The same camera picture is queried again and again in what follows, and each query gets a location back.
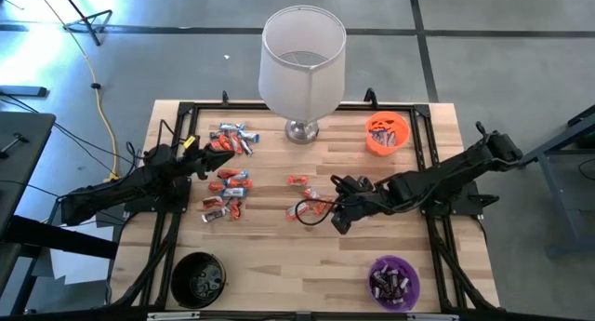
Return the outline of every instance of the butcher block tabletop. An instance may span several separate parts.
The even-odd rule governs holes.
[[[155,102],[145,150],[156,144],[161,119],[175,125],[180,102]],[[431,103],[430,111],[440,159],[463,151],[455,106]],[[334,197],[336,193],[329,180],[333,174],[366,176],[374,182],[396,172],[417,170],[412,138],[388,157],[376,157],[366,151],[364,123],[373,113],[334,112],[318,121],[320,133],[315,142],[298,145],[285,137],[285,120],[271,111],[200,111],[197,135],[201,137],[201,146],[207,143],[209,132],[217,130],[221,122],[245,124],[247,131],[260,134],[260,142],[252,145],[251,157],[236,155],[223,166],[248,170],[254,182],[238,221],[232,221],[227,215],[204,223],[201,201],[213,195],[207,190],[207,184],[217,179],[217,173],[210,173],[207,181],[192,176],[191,199],[188,210],[182,215],[174,266],[184,256],[197,251],[211,253],[223,263],[227,272],[226,287],[206,309],[383,312],[370,297],[366,277],[377,258],[395,255],[411,263],[419,276],[421,295],[414,311],[440,311],[428,228],[417,210],[392,216],[377,214],[356,221],[345,235],[337,232],[330,218],[318,226],[307,227],[285,217],[285,211],[302,199],[299,187],[287,185],[289,175],[308,176],[310,186],[319,194]],[[182,131],[182,138],[187,134],[186,129]],[[428,160],[424,129],[420,122]],[[171,135],[164,131],[162,143],[170,142]],[[313,212],[303,216],[304,221],[318,218]],[[126,225],[112,271],[113,301],[124,294],[145,266],[155,219],[154,213],[139,213]],[[453,217],[452,223],[461,267],[484,297],[498,305],[480,227],[467,217]],[[452,276],[446,265],[444,268],[449,297],[455,303]],[[162,271],[160,265],[155,272],[151,301],[157,296]],[[167,309],[183,309],[171,293],[167,297]]]

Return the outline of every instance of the gray floor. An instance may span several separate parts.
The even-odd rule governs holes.
[[[40,0],[2,4],[0,20],[55,21]],[[91,13],[114,10],[113,24],[150,26],[262,27],[277,9],[295,4],[325,7],[348,28],[414,27],[409,0],[75,0]],[[593,30],[594,0],[419,0],[429,29]],[[64,0],[50,0],[60,15],[75,20]],[[3,84],[43,85],[47,99],[26,100],[54,113],[77,135],[109,148],[97,115],[91,81],[70,37],[53,25],[34,32],[0,33]],[[118,138],[142,144],[156,99],[214,99],[226,89],[232,99],[257,99],[257,35],[108,34],[95,47],[77,37],[104,86],[104,108]],[[429,38],[439,99],[456,104],[463,140],[479,139],[476,120],[507,132],[525,151],[560,131],[568,118],[595,99],[593,39]],[[346,100],[374,87],[381,100],[428,101],[417,41],[408,36],[350,36]],[[0,109],[11,110],[0,104]],[[102,156],[106,164],[110,157]],[[53,133],[31,183],[65,193],[105,177],[105,170],[59,133]],[[482,191],[499,194],[485,226],[502,306],[515,312],[593,318],[595,260],[588,256],[548,259],[544,247],[561,243],[563,227],[537,166],[485,175]],[[38,220],[50,205],[28,190],[19,214]],[[19,282],[20,262],[11,279]],[[105,283],[64,287],[44,278],[30,307],[39,311],[101,304]],[[11,293],[0,300],[7,312]]]

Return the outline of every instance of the lamp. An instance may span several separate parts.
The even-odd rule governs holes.
[[[282,9],[262,32],[258,91],[267,106],[288,119],[292,142],[316,139],[316,120],[332,113],[345,92],[343,23],[312,6]]]

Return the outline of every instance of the silver lamp base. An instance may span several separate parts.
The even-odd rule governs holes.
[[[287,121],[285,135],[296,144],[308,144],[318,136],[318,123],[316,121],[305,124],[296,121]]]

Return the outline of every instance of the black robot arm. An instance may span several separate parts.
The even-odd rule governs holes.
[[[487,171],[508,171],[516,167],[522,153],[506,134],[485,132],[481,123],[476,127],[483,138],[466,151],[424,171],[394,174],[372,183],[366,177],[341,179],[332,176],[337,187],[337,202],[332,223],[346,234],[351,223],[363,217],[384,213],[403,213],[432,203],[441,210],[461,189]]]
[[[174,195],[176,184],[193,173],[201,180],[206,172],[214,171],[230,160],[234,152],[216,152],[207,144],[199,148],[199,138],[190,137],[184,143],[184,154],[176,158],[175,151],[160,144],[145,153],[143,167],[120,180],[79,188],[59,199],[62,221],[79,224],[98,211],[146,196]]]

